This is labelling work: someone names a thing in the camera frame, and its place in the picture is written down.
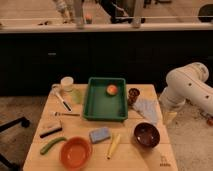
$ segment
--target green tray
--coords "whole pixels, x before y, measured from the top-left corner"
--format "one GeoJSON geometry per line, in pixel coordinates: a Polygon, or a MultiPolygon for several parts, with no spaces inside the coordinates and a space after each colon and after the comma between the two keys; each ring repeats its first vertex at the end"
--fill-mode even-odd
{"type": "Polygon", "coordinates": [[[88,120],[124,121],[128,117],[126,81],[123,78],[91,77],[85,96],[83,116],[88,120]],[[107,94],[109,84],[118,87],[115,96],[107,94]]]}

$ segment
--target eraser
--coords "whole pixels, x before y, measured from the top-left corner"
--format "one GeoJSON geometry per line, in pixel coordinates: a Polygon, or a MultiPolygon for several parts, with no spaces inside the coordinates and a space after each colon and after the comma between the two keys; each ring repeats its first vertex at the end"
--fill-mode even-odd
{"type": "Polygon", "coordinates": [[[111,135],[107,127],[102,127],[89,133],[90,140],[93,144],[108,139],[110,136],[111,135]]]}
{"type": "Polygon", "coordinates": [[[62,130],[62,125],[59,120],[49,121],[47,123],[43,123],[39,135],[40,135],[40,138],[44,138],[48,135],[51,135],[61,130],[62,130]]]}

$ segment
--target green vegetable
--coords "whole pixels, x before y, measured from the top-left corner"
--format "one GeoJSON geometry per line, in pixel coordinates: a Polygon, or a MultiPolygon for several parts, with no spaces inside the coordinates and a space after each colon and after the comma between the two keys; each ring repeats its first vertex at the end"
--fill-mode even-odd
{"type": "Polygon", "coordinates": [[[58,143],[60,141],[66,141],[66,140],[67,139],[65,137],[58,137],[58,138],[51,140],[44,147],[42,147],[42,149],[40,150],[40,154],[41,155],[46,154],[53,145],[55,145],[56,143],[58,143]]]}

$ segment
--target bowl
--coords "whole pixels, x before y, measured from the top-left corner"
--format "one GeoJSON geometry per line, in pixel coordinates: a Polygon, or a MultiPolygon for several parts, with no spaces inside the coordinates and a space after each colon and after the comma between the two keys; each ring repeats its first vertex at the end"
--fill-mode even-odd
{"type": "Polygon", "coordinates": [[[153,148],[159,144],[160,134],[157,128],[146,122],[139,123],[134,129],[137,142],[145,148],[153,148]]]}
{"type": "Polygon", "coordinates": [[[61,148],[60,161],[69,171],[78,171],[84,168],[92,154],[92,144],[82,138],[73,137],[61,148]]]}

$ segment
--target blue sponge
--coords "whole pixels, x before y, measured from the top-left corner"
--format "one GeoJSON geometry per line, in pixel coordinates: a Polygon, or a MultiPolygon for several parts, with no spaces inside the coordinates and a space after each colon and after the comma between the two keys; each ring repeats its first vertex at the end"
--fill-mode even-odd
{"type": "Polygon", "coordinates": [[[102,127],[102,128],[91,131],[89,133],[89,137],[91,142],[94,144],[94,143],[110,138],[110,132],[107,127],[102,127]]]}

